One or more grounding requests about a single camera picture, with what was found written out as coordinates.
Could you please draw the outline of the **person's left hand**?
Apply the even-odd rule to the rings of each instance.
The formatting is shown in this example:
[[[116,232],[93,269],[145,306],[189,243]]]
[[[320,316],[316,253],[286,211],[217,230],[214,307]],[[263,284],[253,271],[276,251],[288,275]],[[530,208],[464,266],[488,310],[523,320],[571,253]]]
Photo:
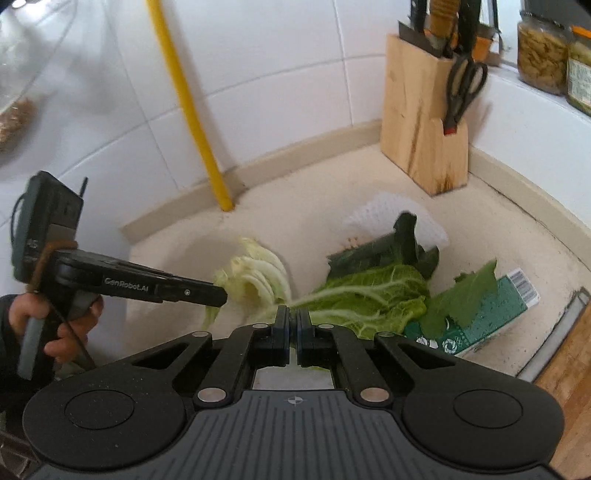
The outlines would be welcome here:
[[[44,296],[24,293],[17,295],[8,307],[7,319],[17,340],[23,339],[32,320],[49,319],[55,331],[50,334],[43,351],[57,363],[64,364],[82,353],[88,334],[97,326],[103,308],[103,299],[98,297],[83,314],[64,323]]]

